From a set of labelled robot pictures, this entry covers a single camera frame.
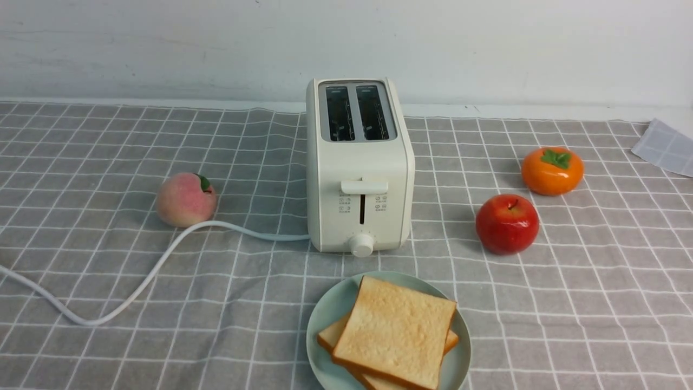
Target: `plate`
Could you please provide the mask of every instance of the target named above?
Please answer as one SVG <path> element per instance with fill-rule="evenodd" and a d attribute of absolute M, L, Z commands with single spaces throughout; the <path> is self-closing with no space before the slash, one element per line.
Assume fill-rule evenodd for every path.
<path fill-rule="evenodd" d="M 318 382 L 328 390 L 363 390 L 364 387 L 345 368 L 332 362 L 330 354 L 317 343 L 317 334 L 330 324 L 347 315 L 356 302 L 356 293 L 361 278 L 371 276 L 392 282 L 395 285 L 446 298 L 440 290 L 414 276 L 391 271 L 372 271 L 347 278 L 329 289 L 317 302 L 308 320 L 306 349 L 310 367 Z M 450 326 L 459 336 L 457 345 L 448 352 L 441 366 L 439 390 L 459 390 L 469 371 L 471 362 L 471 340 L 467 325 L 455 310 Z"/>

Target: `white toaster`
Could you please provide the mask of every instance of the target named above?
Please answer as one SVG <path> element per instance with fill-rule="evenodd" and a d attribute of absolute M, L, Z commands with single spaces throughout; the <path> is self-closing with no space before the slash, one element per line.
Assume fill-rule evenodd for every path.
<path fill-rule="evenodd" d="M 394 84 L 313 79 L 306 118 L 313 246 L 356 257 L 401 247 L 411 230 L 416 165 Z"/>

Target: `bread slice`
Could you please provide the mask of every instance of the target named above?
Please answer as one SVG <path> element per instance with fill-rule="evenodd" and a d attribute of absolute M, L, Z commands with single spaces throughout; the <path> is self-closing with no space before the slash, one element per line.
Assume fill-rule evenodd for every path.
<path fill-rule="evenodd" d="M 349 315 L 343 316 L 341 319 L 332 323 L 332 325 L 323 329 L 322 332 L 317 335 L 317 343 L 327 350 L 328 353 L 332 353 L 332 349 L 337 344 L 342 331 L 349 320 Z M 444 354 L 450 352 L 457 343 L 459 342 L 459 336 L 452 330 L 448 330 L 448 338 L 445 340 L 445 350 Z M 368 390 L 407 390 L 406 387 L 402 387 L 398 384 L 394 384 L 390 381 L 384 380 L 382 378 L 374 377 L 370 374 L 364 374 L 354 369 L 347 369 L 347 371 L 352 374 L 357 381 L 361 382 L 363 387 Z"/>
<path fill-rule="evenodd" d="M 399 384 L 436 390 L 457 303 L 364 276 L 332 360 Z"/>

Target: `orange persimmon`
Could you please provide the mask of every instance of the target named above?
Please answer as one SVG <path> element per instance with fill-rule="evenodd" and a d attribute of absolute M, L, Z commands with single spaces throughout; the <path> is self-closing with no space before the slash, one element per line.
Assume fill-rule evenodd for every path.
<path fill-rule="evenodd" d="M 575 152 L 558 146 L 545 147 L 525 157 L 522 179 L 537 194 L 558 196 L 580 184 L 584 169 L 582 160 Z"/>

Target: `toaster knob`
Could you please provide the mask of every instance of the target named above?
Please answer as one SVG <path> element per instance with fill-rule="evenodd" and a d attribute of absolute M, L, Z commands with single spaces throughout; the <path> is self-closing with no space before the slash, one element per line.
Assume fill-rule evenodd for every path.
<path fill-rule="evenodd" d="M 356 257 L 366 257 L 373 253 L 373 237 L 365 234 L 353 236 L 349 240 L 351 254 Z"/>

